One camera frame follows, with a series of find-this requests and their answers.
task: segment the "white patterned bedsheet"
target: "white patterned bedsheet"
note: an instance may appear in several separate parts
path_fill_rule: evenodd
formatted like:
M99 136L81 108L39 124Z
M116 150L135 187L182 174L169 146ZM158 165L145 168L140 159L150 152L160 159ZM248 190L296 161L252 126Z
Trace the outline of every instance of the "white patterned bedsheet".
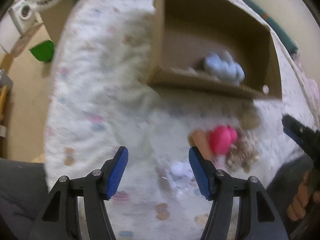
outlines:
M241 0L230 1L266 24ZM52 66L55 88L44 139L47 182L51 188L61 175L85 176L124 145L129 162L118 193L106 203L117 239L199 239L211 203L196 185L171 189L159 171L188 161L187 136L193 129L237 126L243 100L145 85L153 13L152 0L80 0L74 8ZM265 187L300 153L282 131L282 115L314 128L319 123L304 74L271 32L283 101L254 102L262 119L252 132L260 160L249 174L231 172L243 179L257 176ZM81 202L79 213L88 239ZM233 216L230 231L235 225Z

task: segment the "green dustpan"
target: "green dustpan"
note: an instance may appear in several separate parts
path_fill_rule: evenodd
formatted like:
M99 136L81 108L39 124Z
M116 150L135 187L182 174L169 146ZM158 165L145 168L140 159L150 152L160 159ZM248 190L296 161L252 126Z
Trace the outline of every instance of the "green dustpan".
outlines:
M30 52L37 60L50 62L54 54L54 44L47 40L31 48Z

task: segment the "pink toy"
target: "pink toy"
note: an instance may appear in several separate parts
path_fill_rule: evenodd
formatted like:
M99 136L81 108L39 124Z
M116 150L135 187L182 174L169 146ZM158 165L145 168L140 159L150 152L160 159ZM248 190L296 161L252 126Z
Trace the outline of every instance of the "pink toy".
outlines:
M226 155L230 149L231 143L238 139L235 129L230 126L217 126L209 136L209 145L217 155Z

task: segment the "washing machine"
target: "washing machine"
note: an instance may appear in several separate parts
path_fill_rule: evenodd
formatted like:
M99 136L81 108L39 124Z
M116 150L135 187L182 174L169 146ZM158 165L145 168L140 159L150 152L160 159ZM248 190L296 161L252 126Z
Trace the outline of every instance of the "washing machine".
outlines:
M12 21L23 35L36 22L36 12L32 0L20 0L9 9Z

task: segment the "open brown box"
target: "open brown box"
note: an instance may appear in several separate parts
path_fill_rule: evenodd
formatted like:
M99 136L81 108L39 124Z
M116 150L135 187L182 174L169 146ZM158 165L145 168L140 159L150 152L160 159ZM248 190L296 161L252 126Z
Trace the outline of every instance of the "open brown box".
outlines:
M276 49L266 26L228 0L154 0L147 83L214 91L241 98L282 98ZM188 71L211 51L230 52L244 70L235 86ZM269 94L262 92L267 85Z

